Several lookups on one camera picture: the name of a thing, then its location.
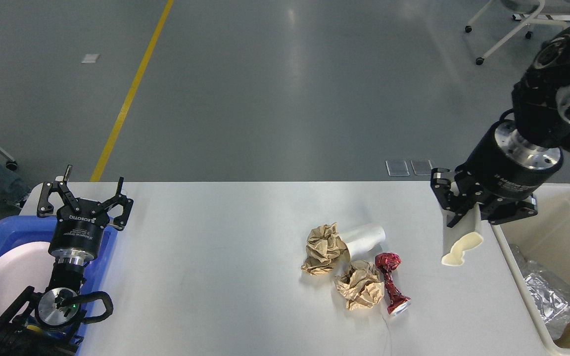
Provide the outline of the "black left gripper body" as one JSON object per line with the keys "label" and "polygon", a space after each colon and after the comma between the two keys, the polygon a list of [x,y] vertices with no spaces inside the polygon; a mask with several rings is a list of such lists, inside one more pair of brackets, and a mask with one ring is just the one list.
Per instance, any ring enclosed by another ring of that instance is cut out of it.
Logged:
{"label": "black left gripper body", "polygon": [[100,209],[99,201],[79,200],[81,211],[67,205],[56,213],[57,223],[49,246],[49,253],[59,257],[66,250],[85,253],[85,261],[97,259],[101,249],[105,227],[109,223],[106,210]]}

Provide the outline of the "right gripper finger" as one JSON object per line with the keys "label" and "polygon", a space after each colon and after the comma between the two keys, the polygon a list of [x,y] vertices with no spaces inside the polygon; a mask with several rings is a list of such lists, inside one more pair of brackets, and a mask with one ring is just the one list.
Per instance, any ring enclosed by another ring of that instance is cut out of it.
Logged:
{"label": "right gripper finger", "polygon": [[538,214],[537,200],[530,195],[521,201],[509,201],[505,198],[491,198],[481,204],[481,220],[489,221],[491,225],[509,223]]}
{"label": "right gripper finger", "polygon": [[457,167],[454,171],[432,169],[430,188],[441,208],[448,213],[446,226],[449,228],[455,227],[483,195],[482,185],[466,167]]}

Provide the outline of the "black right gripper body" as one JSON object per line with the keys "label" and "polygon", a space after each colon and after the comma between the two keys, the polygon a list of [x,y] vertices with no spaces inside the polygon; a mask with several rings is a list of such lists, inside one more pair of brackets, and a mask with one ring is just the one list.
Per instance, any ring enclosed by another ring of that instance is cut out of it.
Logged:
{"label": "black right gripper body", "polygon": [[564,162],[560,148],[543,148],[525,139],[513,120],[493,124],[456,174],[471,176],[491,194],[523,200],[554,175]]}

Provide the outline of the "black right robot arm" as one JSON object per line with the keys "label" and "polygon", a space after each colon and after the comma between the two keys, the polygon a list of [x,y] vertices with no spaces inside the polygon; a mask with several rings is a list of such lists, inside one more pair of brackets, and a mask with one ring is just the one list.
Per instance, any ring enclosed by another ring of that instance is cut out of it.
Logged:
{"label": "black right robot arm", "polygon": [[452,179],[448,169],[430,172],[449,228],[474,207],[493,225],[538,213],[533,193],[563,166],[563,152],[570,152],[570,27],[541,45],[514,85],[512,102]]}

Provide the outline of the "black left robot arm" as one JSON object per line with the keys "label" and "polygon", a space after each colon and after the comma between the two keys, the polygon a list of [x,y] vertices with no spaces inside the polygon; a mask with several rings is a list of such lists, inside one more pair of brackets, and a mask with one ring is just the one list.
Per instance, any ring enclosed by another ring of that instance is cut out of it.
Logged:
{"label": "black left robot arm", "polygon": [[41,187],[36,216],[55,221],[47,246],[52,270],[43,291],[26,286],[0,314],[0,356],[74,356],[84,340],[79,329],[114,312],[109,294],[89,288],[85,273],[102,254],[107,231],[124,230],[134,201],[123,177],[107,200],[75,196],[71,169]]}

